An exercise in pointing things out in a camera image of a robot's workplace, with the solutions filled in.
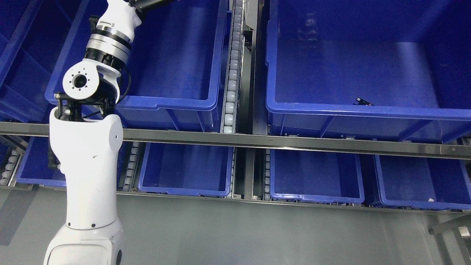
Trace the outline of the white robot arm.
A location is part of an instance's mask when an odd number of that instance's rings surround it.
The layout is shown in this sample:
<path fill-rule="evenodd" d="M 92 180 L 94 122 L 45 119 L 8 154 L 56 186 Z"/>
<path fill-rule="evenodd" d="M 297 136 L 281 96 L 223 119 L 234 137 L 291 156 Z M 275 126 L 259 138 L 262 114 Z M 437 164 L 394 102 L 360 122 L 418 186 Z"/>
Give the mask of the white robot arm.
<path fill-rule="evenodd" d="M 108 0 L 84 58 L 64 74 L 49 114 L 50 165 L 66 179 L 66 219 L 45 265 L 119 265 L 124 249 L 117 213 L 117 158 L 123 142 L 118 79 L 150 10 L 168 0 Z"/>

